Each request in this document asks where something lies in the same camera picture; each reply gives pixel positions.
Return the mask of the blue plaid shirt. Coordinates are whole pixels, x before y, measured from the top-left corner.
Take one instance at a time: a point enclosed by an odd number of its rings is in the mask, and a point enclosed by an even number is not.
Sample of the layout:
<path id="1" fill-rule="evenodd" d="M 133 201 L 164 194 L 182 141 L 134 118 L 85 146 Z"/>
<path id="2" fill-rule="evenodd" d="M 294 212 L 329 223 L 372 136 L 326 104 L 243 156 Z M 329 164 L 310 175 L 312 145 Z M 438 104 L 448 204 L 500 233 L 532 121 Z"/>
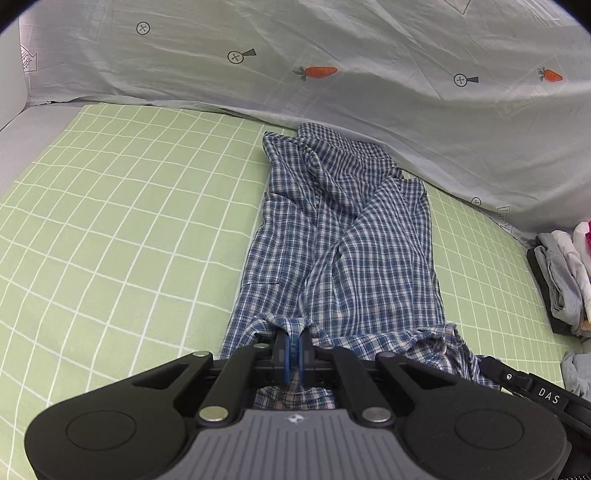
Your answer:
<path id="1" fill-rule="evenodd" d="M 363 360 L 383 351 L 484 384 L 444 315 L 422 182 L 380 146 L 304 123 L 267 133 L 263 223 L 242 272 L 221 357 L 257 337 L 310 332 Z"/>

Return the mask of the grey crumpled garment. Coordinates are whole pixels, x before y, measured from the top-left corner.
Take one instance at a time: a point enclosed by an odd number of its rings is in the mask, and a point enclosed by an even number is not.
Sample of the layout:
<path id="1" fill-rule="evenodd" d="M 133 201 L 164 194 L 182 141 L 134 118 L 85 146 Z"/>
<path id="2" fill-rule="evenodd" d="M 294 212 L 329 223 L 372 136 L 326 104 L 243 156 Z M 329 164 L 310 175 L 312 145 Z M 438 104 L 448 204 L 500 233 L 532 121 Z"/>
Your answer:
<path id="1" fill-rule="evenodd" d="M 591 401 L 591 354 L 567 352 L 561 370 L 565 389 Z"/>

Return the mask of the grey folded sweater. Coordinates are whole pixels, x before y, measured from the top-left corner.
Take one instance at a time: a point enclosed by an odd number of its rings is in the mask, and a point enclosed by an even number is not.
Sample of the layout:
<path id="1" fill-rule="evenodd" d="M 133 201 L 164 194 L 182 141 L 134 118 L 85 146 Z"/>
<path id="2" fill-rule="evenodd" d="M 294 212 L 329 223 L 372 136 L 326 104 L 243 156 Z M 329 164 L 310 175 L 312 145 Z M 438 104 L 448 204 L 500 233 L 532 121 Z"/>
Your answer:
<path id="1" fill-rule="evenodd" d="M 554 237 L 550 233 L 541 233 L 538 240 L 540 245 L 534 253 L 548 286 L 552 315 L 576 334 L 583 319 L 580 288 Z"/>

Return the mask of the white folded garment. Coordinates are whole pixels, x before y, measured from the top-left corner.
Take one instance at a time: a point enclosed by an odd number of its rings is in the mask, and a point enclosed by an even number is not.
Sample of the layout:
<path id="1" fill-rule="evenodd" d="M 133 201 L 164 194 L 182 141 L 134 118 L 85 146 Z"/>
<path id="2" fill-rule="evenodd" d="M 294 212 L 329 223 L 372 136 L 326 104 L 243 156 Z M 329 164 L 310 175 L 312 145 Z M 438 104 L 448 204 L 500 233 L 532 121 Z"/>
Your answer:
<path id="1" fill-rule="evenodd" d="M 562 230 L 554 230 L 551 233 L 579 288 L 583 305 L 580 329 L 584 332 L 590 331 L 590 254 L 585 242 L 587 223 L 579 223 L 572 234 Z"/>

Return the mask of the red checked garment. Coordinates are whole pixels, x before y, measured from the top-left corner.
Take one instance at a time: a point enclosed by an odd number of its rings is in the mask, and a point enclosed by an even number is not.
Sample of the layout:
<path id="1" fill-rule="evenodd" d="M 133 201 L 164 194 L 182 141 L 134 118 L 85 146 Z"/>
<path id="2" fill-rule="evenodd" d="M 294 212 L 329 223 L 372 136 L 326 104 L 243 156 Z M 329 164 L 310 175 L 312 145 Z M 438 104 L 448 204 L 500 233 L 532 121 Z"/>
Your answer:
<path id="1" fill-rule="evenodd" d="M 589 254 L 590 254 L 591 253 L 591 222 L 590 221 L 586 224 L 586 227 L 587 227 L 587 231 L 585 232 L 585 242 L 586 242 Z"/>

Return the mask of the green grid mat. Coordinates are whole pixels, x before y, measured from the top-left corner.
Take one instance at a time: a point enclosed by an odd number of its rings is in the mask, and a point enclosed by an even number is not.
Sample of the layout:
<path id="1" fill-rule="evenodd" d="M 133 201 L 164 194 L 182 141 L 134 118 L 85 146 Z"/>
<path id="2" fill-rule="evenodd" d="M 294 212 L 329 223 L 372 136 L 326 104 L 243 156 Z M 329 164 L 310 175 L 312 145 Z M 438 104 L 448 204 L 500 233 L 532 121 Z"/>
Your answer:
<path id="1" fill-rule="evenodd" d="M 30 422 L 180 356 L 218 355 L 263 222 L 277 127 L 50 105 L 1 132 L 1 475 Z"/>

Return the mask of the grey printed backdrop sheet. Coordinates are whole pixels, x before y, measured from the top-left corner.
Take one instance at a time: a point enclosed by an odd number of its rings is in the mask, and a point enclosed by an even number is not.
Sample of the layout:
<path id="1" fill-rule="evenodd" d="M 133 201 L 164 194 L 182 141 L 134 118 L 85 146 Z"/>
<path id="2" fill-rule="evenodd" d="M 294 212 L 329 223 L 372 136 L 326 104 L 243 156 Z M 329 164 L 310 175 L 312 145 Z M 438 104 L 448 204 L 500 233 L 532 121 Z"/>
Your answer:
<path id="1" fill-rule="evenodd" d="M 40 1 L 33 103 L 317 122 L 530 238 L 590 217 L 590 35 L 552 1 Z"/>

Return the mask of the white rounded board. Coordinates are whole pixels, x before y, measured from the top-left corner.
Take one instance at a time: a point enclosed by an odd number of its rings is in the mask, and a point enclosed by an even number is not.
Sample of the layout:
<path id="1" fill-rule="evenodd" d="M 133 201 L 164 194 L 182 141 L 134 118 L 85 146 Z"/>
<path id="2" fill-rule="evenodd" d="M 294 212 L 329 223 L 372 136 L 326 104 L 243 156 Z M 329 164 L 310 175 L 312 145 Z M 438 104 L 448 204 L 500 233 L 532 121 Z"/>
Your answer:
<path id="1" fill-rule="evenodd" d="M 0 44 L 0 129 L 3 129 L 21 113 L 28 99 L 17 20 L 3 31 Z"/>

